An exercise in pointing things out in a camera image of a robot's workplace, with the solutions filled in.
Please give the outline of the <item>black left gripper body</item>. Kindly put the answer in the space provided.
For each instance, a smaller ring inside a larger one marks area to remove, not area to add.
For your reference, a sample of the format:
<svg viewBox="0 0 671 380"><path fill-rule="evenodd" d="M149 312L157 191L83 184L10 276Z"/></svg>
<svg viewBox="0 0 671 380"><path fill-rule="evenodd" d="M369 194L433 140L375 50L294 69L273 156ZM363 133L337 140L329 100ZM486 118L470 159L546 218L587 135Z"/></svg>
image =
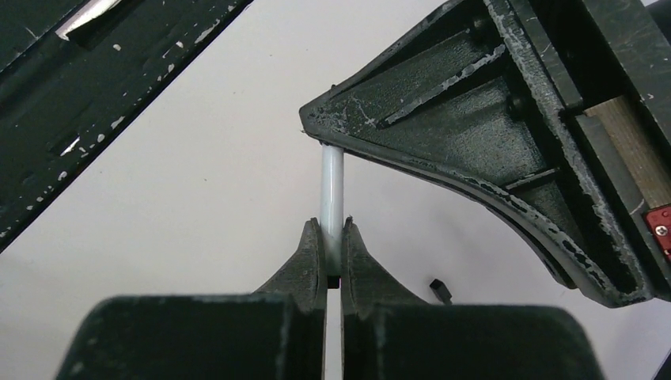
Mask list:
<svg viewBox="0 0 671 380"><path fill-rule="evenodd" d="M670 4L515 1L645 281L670 298Z"/></svg>

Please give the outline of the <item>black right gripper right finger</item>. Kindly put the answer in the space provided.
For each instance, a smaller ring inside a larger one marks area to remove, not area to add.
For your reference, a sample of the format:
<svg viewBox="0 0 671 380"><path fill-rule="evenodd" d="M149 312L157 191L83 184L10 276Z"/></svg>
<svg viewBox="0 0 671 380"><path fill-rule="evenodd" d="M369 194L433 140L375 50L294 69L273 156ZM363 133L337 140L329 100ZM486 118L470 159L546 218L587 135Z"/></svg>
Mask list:
<svg viewBox="0 0 671 380"><path fill-rule="evenodd" d="M582 326L550 306L438 305L413 294L345 222L345 379L601 379Z"/></svg>

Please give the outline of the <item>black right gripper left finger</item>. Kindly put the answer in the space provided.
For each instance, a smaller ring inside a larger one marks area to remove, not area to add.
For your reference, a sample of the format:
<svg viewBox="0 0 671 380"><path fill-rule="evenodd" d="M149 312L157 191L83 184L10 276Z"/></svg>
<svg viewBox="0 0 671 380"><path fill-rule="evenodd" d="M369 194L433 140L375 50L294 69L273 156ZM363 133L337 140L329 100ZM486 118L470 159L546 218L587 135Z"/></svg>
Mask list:
<svg viewBox="0 0 671 380"><path fill-rule="evenodd" d="M248 294L119 295L83 319L59 379L321 379L327 274L307 221L295 253Z"/></svg>

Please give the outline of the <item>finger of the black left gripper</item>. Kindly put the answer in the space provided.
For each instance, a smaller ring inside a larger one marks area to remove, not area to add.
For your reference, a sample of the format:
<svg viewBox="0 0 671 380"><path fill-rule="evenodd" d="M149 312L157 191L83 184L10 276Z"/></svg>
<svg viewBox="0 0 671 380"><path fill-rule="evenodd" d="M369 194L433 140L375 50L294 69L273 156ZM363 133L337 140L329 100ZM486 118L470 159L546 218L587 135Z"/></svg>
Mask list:
<svg viewBox="0 0 671 380"><path fill-rule="evenodd" d="M439 6L304 105L304 130L484 205L595 302L653 299L513 2Z"/></svg>

